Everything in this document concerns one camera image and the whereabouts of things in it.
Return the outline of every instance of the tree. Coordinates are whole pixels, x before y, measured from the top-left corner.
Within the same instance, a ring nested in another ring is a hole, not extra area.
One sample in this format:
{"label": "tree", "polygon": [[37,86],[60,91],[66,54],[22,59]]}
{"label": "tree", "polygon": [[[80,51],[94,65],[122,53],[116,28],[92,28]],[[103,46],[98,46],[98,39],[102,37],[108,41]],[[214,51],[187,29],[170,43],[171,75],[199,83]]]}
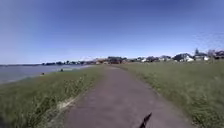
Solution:
{"label": "tree", "polygon": [[69,60],[67,60],[67,61],[66,61],[66,64],[70,64],[70,61],[69,61]]}
{"label": "tree", "polygon": [[56,62],[57,65],[62,65],[63,63],[61,61]]}
{"label": "tree", "polygon": [[198,55],[199,53],[200,53],[199,50],[196,48],[194,55]]}

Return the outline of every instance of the blue sky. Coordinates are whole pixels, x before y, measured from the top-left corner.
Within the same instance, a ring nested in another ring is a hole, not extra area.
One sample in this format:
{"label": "blue sky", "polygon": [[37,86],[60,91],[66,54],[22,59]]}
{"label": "blue sky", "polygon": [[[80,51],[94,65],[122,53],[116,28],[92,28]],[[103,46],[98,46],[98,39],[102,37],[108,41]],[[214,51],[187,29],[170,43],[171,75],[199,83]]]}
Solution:
{"label": "blue sky", "polygon": [[224,49],[223,0],[2,0],[0,63]]}

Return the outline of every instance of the dirt path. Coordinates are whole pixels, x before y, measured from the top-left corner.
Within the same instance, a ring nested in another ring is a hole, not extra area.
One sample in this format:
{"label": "dirt path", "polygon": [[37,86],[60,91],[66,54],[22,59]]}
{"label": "dirt path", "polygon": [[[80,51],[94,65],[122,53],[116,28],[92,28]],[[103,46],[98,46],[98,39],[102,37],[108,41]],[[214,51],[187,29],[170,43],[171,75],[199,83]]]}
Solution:
{"label": "dirt path", "polygon": [[193,128],[147,84],[124,70],[105,70],[105,78],[70,109],[66,128],[138,128],[150,112],[147,128]]}

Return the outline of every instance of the house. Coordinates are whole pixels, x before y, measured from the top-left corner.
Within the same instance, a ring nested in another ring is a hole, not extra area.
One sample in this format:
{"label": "house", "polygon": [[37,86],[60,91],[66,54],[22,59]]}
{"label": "house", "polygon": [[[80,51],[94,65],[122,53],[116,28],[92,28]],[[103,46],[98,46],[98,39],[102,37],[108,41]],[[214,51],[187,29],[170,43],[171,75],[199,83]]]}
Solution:
{"label": "house", "polygon": [[188,53],[178,54],[173,57],[173,60],[178,62],[191,62],[194,61],[193,57]]}
{"label": "house", "polygon": [[147,62],[147,58],[143,58],[143,60],[141,62]]}
{"label": "house", "polygon": [[215,59],[224,59],[224,51],[216,52]]}
{"label": "house", "polygon": [[170,56],[161,56],[159,57],[159,61],[170,61],[172,58]]}
{"label": "house", "polygon": [[196,61],[202,61],[202,60],[209,60],[209,57],[207,54],[205,53],[198,53],[194,56],[194,60]]}
{"label": "house", "polygon": [[154,57],[154,56],[149,56],[146,59],[147,59],[146,62],[158,62],[159,61],[159,58],[158,57]]}

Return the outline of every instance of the field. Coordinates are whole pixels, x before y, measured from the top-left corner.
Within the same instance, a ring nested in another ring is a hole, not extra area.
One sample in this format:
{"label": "field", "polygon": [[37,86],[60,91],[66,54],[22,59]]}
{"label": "field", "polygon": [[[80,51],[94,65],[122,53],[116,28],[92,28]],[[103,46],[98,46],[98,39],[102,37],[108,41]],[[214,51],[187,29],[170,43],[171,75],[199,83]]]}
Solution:
{"label": "field", "polygon": [[224,128],[224,62],[123,64],[202,128]]}
{"label": "field", "polygon": [[99,69],[95,67],[1,85],[0,127],[40,127],[57,114],[58,103],[75,98],[99,78]]}

